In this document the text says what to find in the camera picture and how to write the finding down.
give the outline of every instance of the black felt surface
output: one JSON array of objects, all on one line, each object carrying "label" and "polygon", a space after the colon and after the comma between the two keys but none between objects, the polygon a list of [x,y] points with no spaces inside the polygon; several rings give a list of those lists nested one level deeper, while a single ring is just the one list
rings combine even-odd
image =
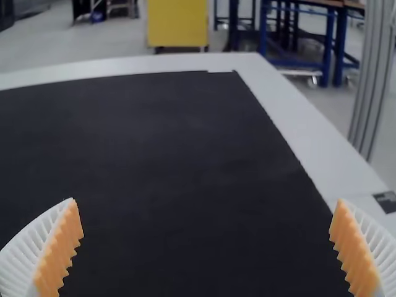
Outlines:
[{"label": "black felt surface", "polygon": [[349,296],[330,210],[237,73],[0,97],[0,245],[61,199],[80,208],[61,296]]}]

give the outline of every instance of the blue metal rack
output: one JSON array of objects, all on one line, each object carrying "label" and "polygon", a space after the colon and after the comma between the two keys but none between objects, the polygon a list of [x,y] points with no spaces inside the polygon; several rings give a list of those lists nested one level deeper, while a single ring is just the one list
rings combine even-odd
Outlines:
[{"label": "blue metal rack", "polygon": [[[230,0],[230,7],[238,9],[239,0]],[[267,48],[270,46],[275,49],[279,58],[268,58],[275,66],[289,67],[294,70],[310,69],[312,71],[320,71],[320,86],[327,87],[330,79],[330,64],[332,50],[337,57],[335,74],[333,83],[339,86],[342,83],[342,71],[344,68],[359,68],[359,61],[353,56],[345,53],[345,37],[347,32],[348,9],[343,6],[342,2],[329,1],[329,4],[311,2],[310,0],[260,0],[260,25],[259,25],[259,52],[267,57]],[[327,12],[317,12],[315,10],[301,9],[300,5],[306,4],[316,7],[324,7]],[[276,11],[276,18],[268,18],[268,11]],[[327,18],[325,35],[316,35],[303,32],[298,27],[299,14],[323,15]],[[333,39],[334,22],[337,18],[337,37]],[[217,0],[215,0],[215,28],[221,19],[217,15]],[[239,24],[240,21],[248,20],[255,22],[255,18],[243,18],[238,21],[230,22],[230,24]],[[268,22],[275,21],[275,31],[268,31]],[[235,32],[230,34],[231,50],[238,49],[239,30],[237,25],[230,25],[229,30]],[[324,53],[321,62],[309,62],[298,59],[293,55],[298,49],[298,39],[309,37],[321,42],[324,45]]]},{"label": "blue metal rack", "polygon": [[[340,87],[343,79],[344,68],[360,68],[360,62],[352,55],[345,52],[345,40],[347,38],[348,14],[349,11],[360,11],[364,15],[364,10],[354,7],[341,7],[338,10],[337,18],[337,37],[335,39],[334,52],[336,55],[333,85]],[[354,17],[357,19],[364,19],[364,17]]]},{"label": "blue metal rack", "polygon": [[[331,52],[332,52],[332,36],[334,30],[334,19],[336,16],[335,7],[334,6],[326,6],[319,5],[317,6],[327,8],[327,13],[316,12],[312,10],[304,10],[300,9],[300,4],[307,4],[306,1],[297,1],[297,0],[289,0],[282,1],[277,0],[277,5],[273,6],[272,1],[262,0],[261,5],[261,18],[260,18],[260,46],[259,52],[264,57],[267,56],[267,45],[275,48],[279,53],[281,58],[278,59],[269,59],[269,61],[275,66],[282,67],[291,67],[293,69],[306,69],[309,68],[313,71],[321,71],[322,76],[319,81],[320,86],[327,87],[329,84],[329,75],[330,75],[330,63],[331,63]],[[272,32],[268,33],[267,31],[267,11],[269,9],[273,9],[277,11],[277,18],[275,21],[275,34]],[[284,12],[284,22],[283,28],[281,26],[281,16],[282,12]],[[327,18],[327,26],[326,33],[324,36],[324,54],[322,58],[322,62],[307,62],[302,61],[300,59],[294,58],[287,50],[290,47],[290,35],[292,38],[291,49],[293,51],[297,50],[298,38],[299,38],[299,28],[298,28],[298,20],[299,13],[306,14],[316,14],[323,15]]]}]

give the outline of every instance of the gray floor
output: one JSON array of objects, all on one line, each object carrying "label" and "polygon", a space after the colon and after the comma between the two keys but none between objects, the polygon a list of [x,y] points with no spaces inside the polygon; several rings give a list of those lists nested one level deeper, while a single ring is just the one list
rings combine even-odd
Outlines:
[{"label": "gray floor", "polygon": [[[209,0],[209,10],[212,9],[212,1]],[[71,1],[54,2],[50,10],[18,21],[12,28],[0,33],[0,72],[89,59],[152,54],[152,50],[145,45],[145,3],[144,0],[139,2],[142,13],[139,20],[120,18],[95,25],[86,23],[75,26],[72,26]],[[226,15],[227,1],[219,2],[220,13]],[[241,15],[248,15],[249,11],[250,1],[241,1]],[[321,16],[301,15],[300,27],[312,33],[323,33],[325,19]],[[357,58],[361,57],[363,34],[356,22],[349,26],[346,47]],[[225,40],[225,31],[211,31],[210,50],[221,51]],[[304,43],[301,54],[312,46],[316,50],[321,48],[312,42]],[[342,88],[312,89],[304,80],[291,79],[344,136],[348,134],[358,81],[356,72],[347,74],[352,77],[351,84]],[[392,110],[391,115],[385,117],[387,122],[382,125],[385,128],[381,130],[382,140],[379,149],[377,148],[378,153],[373,158],[373,165],[385,182],[396,189],[396,157],[391,158],[389,166],[389,155],[394,155],[391,151],[396,145],[396,137],[394,134],[389,137],[390,134],[386,133],[390,131],[388,127],[396,126],[396,104],[389,104],[393,109],[389,108]]]}]

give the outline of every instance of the black label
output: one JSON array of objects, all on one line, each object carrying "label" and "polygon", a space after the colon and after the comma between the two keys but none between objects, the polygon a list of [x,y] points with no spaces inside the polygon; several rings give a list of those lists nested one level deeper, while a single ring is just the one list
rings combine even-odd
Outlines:
[{"label": "black label", "polygon": [[373,195],[386,214],[396,212],[396,194],[394,191]]}]

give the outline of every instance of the yellow cabinet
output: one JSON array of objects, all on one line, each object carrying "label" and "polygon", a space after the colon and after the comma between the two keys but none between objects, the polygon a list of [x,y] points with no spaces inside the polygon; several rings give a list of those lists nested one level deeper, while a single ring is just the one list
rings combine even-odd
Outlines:
[{"label": "yellow cabinet", "polygon": [[147,0],[149,46],[207,46],[207,0]]}]

